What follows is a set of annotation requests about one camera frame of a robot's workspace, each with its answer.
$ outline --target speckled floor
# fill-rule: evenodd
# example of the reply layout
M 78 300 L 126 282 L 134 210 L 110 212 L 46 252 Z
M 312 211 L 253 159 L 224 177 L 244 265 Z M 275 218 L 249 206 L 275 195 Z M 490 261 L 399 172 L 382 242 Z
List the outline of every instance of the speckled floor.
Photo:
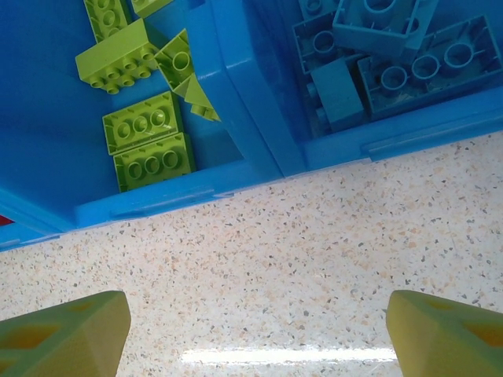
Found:
M 0 319 L 127 293 L 118 376 L 401 375 L 393 290 L 503 311 L 503 133 L 0 254 Z

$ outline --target red object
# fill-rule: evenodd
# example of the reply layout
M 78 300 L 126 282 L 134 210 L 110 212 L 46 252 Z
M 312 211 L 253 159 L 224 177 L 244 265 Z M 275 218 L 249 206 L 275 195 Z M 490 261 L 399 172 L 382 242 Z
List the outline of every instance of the red object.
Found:
M 14 221 L 10 221 L 8 218 L 0 216 L 0 226 L 12 224 Z

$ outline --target yellow-green plastic object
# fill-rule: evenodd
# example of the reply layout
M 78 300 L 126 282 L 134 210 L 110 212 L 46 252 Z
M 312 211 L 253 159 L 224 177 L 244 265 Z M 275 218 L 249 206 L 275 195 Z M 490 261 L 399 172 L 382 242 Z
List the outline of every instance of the yellow-green plastic object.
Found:
M 143 18 L 157 12 L 172 1 L 173 0 L 132 0 L 134 12 Z
M 503 376 L 503 314 L 395 291 L 386 321 L 405 377 Z
M 202 116 L 207 120 L 220 121 L 203 88 L 201 88 L 201 85 L 197 81 L 196 74 L 191 75 L 189 78 L 187 93 L 185 93 L 185 102 L 192 105 L 191 112 L 193 114 Z
M 186 29 L 158 52 L 156 61 L 171 90 L 193 105 L 192 113 L 220 120 L 197 81 Z
M 1 377 L 113 377 L 131 317 L 109 291 L 0 322 Z
M 157 69 L 154 59 L 167 39 L 143 19 L 78 55 L 79 77 L 93 88 L 117 94 Z
M 192 173 L 196 169 L 189 136 L 183 133 L 114 156 L 121 192 Z
M 105 115 L 103 125 L 112 156 L 183 131 L 178 97 L 172 92 Z
M 131 23 L 125 0 L 84 0 L 84 6 L 97 43 Z

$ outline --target bin compartment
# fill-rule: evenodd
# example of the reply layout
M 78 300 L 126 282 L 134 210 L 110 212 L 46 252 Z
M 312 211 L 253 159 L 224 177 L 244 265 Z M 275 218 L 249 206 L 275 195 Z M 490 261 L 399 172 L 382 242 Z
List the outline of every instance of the bin compartment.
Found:
M 173 38 L 187 16 L 187 1 L 176 1 L 146 21 Z M 167 92 L 161 72 L 114 96 L 82 82 L 75 57 L 95 46 L 83 1 L 5 2 L 0 21 L 0 159 L 8 162 L 0 167 L 0 208 L 16 223 L 43 234 L 67 232 L 204 203 L 282 177 L 254 123 L 229 116 L 209 122 L 191 113 L 193 104 L 181 103 L 198 171 L 119 193 L 102 117 Z M 208 63 L 194 59 L 196 71 Z M 218 95 L 233 96 L 220 89 Z M 228 109 L 230 103 L 219 102 L 222 114 L 240 111 Z
M 316 16 L 306 17 L 306 10 L 298 6 L 299 2 L 289 0 L 209 1 L 214 8 L 219 45 L 229 76 L 285 176 L 363 159 L 397 156 L 503 130 L 500 53 L 490 46 L 491 42 L 485 45 L 489 46 L 485 52 L 481 50 L 481 54 L 473 61 L 473 67 L 476 66 L 473 69 L 481 71 L 468 70 L 464 73 L 472 77 L 478 73 L 478 77 L 489 75 L 486 85 L 473 81 L 464 85 L 470 80 L 463 80 L 463 75 L 458 76 L 453 83 L 461 82 L 461 86 L 455 92 L 448 93 L 447 90 L 441 96 L 430 98 L 416 107 L 399 109 L 383 116 L 405 113 L 373 122 L 367 116 L 362 121 L 355 120 L 350 129 L 331 129 L 323 125 L 323 117 L 317 112 L 319 101 L 312 101 L 310 95 L 314 69 L 345 56 L 360 97 L 365 100 L 358 65 L 354 64 L 365 58 L 365 54 L 350 59 L 354 45 L 344 45 L 346 49 L 338 48 L 334 38 L 335 47 L 332 48 L 332 44 L 327 42 L 331 32 L 328 22 L 333 16 L 333 8 L 329 8 L 328 13 L 320 12 Z M 490 29 L 480 33 L 478 42 L 495 41 L 501 50 L 503 3 L 497 0 L 439 0 L 438 4 L 434 3 L 420 2 L 422 8 L 416 8 L 415 13 L 427 22 L 431 19 L 429 29 L 421 30 L 429 34 L 429 38 L 432 35 L 436 35 L 433 38 L 445 35 L 449 27 L 457 27 L 457 35 L 451 37 L 463 38 L 481 24 L 476 20 L 486 20 Z M 431 17 L 434 5 L 435 13 Z M 471 27 L 461 31 L 462 26 L 459 25 L 464 24 L 466 27 L 470 20 Z M 324 43 L 318 41 L 321 43 L 320 51 L 316 51 L 314 45 L 309 47 L 309 43 L 316 42 L 316 35 L 322 33 L 326 39 Z M 435 49 L 435 42 L 424 39 L 422 48 Z M 416 43 L 414 40 L 410 44 L 411 48 Z M 333 52 L 332 55 L 322 54 L 328 50 Z M 406 52 L 406 60 L 411 61 L 410 51 L 406 49 Z M 436 55 L 438 51 L 435 49 L 432 53 Z M 403 60 L 398 58 L 396 64 L 403 64 Z M 411 111 L 418 106 L 422 108 Z

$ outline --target terrazzo floor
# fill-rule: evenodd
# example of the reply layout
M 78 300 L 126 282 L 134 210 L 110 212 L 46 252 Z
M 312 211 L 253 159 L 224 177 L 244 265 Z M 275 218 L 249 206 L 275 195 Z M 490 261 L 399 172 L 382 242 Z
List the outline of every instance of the terrazzo floor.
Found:
M 0 320 L 124 290 L 118 376 L 401 375 L 411 289 L 503 311 L 503 133 L 0 254 Z

